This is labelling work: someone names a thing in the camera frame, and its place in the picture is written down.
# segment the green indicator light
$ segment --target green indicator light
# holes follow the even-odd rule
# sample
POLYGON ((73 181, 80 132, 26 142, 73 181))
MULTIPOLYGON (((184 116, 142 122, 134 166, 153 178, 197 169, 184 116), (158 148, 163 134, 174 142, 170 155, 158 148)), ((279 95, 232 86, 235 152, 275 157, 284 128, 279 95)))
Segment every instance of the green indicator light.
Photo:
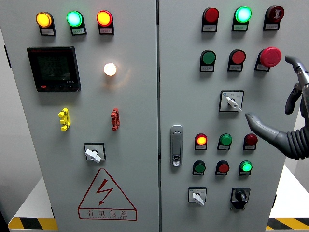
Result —
POLYGON ((246 23, 251 18, 251 9, 248 6, 241 6, 235 12, 235 18, 240 23, 246 23))
POLYGON ((196 167, 195 167, 195 171, 197 173, 202 173, 203 171, 205 171, 205 166, 202 165, 202 164, 198 164, 196 167))
POLYGON ((230 134, 223 134, 219 139, 220 143, 224 146, 229 146, 232 143, 232 136, 230 134))
POLYGON ((244 172, 249 172, 252 169, 252 164, 250 161, 243 161, 240 164, 240 168, 244 171, 244 172))
POLYGON ((203 62, 205 64, 212 64, 216 60, 216 56, 213 52, 205 52, 203 55, 203 62))
POLYGON ((70 26, 78 27, 82 24, 83 18, 82 18, 82 15, 78 11, 70 11, 67 14, 67 21, 70 26))

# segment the red push button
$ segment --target red push button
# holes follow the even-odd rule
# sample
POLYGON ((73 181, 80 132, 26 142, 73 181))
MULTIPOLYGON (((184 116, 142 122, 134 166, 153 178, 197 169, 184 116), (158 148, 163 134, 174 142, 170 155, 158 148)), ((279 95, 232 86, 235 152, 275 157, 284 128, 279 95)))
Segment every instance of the red push button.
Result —
POLYGON ((257 144, 257 136, 255 134, 247 134, 245 137, 245 143, 248 146, 255 146, 257 144))
POLYGON ((206 10, 204 18, 209 23, 214 23, 218 21, 219 11, 217 8, 210 7, 206 10))
POLYGON ((271 68, 279 64, 282 54, 276 47, 268 47, 264 49, 260 55, 261 64, 265 67, 271 68))
POLYGON ((266 17, 272 23, 279 23, 284 16, 284 8, 282 6, 271 6, 266 11, 266 17))

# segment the white switch lever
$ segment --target white switch lever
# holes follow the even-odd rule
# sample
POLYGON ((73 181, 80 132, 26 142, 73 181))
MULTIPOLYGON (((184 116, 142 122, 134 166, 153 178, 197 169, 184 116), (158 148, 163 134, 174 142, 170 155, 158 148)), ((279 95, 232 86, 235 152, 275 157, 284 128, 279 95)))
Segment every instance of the white switch lever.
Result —
POLYGON ((198 203, 200 206, 204 206, 204 201, 201 199, 201 196, 199 194, 193 193, 193 199, 196 203, 198 203))
POLYGON ((100 163, 101 157, 98 156, 98 153, 96 151, 91 151, 89 149, 86 150, 85 155, 87 157, 87 160, 91 159, 96 163, 100 163))
POLYGON ((233 99, 230 99, 230 97, 226 97, 227 99, 227 102, 230 106, 232 106, 233 108, 235 108, 238 112, 241 112, 241 108, 238 106, 238 104, 233 100, 233 99))

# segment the red indicator light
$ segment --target red indicator light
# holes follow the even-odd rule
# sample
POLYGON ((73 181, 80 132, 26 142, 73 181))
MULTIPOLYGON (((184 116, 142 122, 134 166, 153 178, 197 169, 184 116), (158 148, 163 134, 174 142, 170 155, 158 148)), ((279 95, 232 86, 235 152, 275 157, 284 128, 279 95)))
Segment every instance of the red indicator light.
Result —
POLYGON ((272 23, 279 23, 284 16, 284 8, 282 6, 271 6, 266 11, 266 16, 272 23))
POLYGON ((241 64, 245 61, 245 59, 246 59, 246 54, 243 51, 239 51, 239 50, 235 52, 232 56, 232 61, 235 64, 241 64))
POLYGON ((221 173, 227 173, 228 170, 230 170, 230 167, 227 164, 222 164, 219 166, 218 170, 221 173))
POLYGON ((218 21, 219 18, 219 11, 217 8, 208 8, 204 14, 204 18, 209 23, 214 23, 218 21))
POLYGON ((257 136, 255 134, 247 134, 245 143, 249 146, 255 146, 257 144, 257 136))
POLYGON ((97 22, 102 27, 108 27, 112 24, 112 14, 106 10, 99 11, 97 14, 97 22))
POLYGON ((207 143, 207 136, 205 134, 198 134, 195 137, 195 142, 198 145, 205 145, 207 143))
POLYGON ((265 67, 271 68, 279 64, 282 54, 276 47, 268 47, 264 49, 260 55, 261 64, 265 67))

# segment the illuminated indicator light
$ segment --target illuminated indicator light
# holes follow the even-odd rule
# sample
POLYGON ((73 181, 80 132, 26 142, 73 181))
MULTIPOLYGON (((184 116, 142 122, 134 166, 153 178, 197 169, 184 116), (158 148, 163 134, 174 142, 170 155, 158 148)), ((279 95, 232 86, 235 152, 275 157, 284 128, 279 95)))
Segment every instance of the illuminated indicator light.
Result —
POLYGON ((243 51, 237 51, 232 56, 232 61, 235 64, 241 64, 245 61, 245 59, 246 59, 246 54, 243 51))
POLYGON ((249 172, 252 169, 252 164, 250 161, 243 161, 240 164, 240 168, 244 171, 244 172, 249 172))
POLYGON ((240 23, 246 23, 252 15, 251 9, 248 6, 241 6, 235 12, 235 19, 240 23))
POLYGON ((264 49, 260 55, 261 64, 265 67, 271 68, 279 64, 282 54, 276 47, 268 47, 264 49))
POLYGON ((245 142, 249 146, 254 146, 257 144, 257 136, 255 134, 247 134, 245 137, 245 142))
POLYGON ((52 18, 50 14, 47 12, 40 12, 37 14, 35 20, 37 21, 37 24, 39 24, 42 28, 47 28, 52 24, 52 18))
POLYGON ((212 64, 216 60, 216 56, 213 52, 205 52, 202 59, 205 64, 212 64))
POLYGON ((219 172, 221 173, 227 173, 228 170, 230 170, 230 167, 227 164, 222 164, 220 165, 220 167, 218 168, 219 172))
POLYGON ((116 65, 108 63, 104 66, 104 73, 108 76, 114 76, 117 71, 116 65))
POLYGON ((232 140, 232 136, 230 134, 223 134, 223 135, 220 136, 219 141, 224 146, 229 146, 229 145, 231 145, 233 140, 232 140))
POLYGON ((107 27, 112 23, 112 14, 105 10, 99 11, 97 14, 97 21, 101 26, 107 27))
POLYGON ((219 18, 219 11, 217 8, 209 8, 204 15, 204 18, 209 23, 214 23, 219 18))
POLYGON ((83 17, 78 11, 70 11, 67 14, 67 22, 71 27, 79 27, 83 22, 83 17))
POLYGON ((207 143, 207 136, 205 134, 198 134, 195 137, 195 142, 198 145, 205 145, 207 143))
POLYGON ((203 171, 205 171, 205 166, 203 164, 198 164, 197 166, 195 166, 195 171, 197 173, 202 173, 203 171))

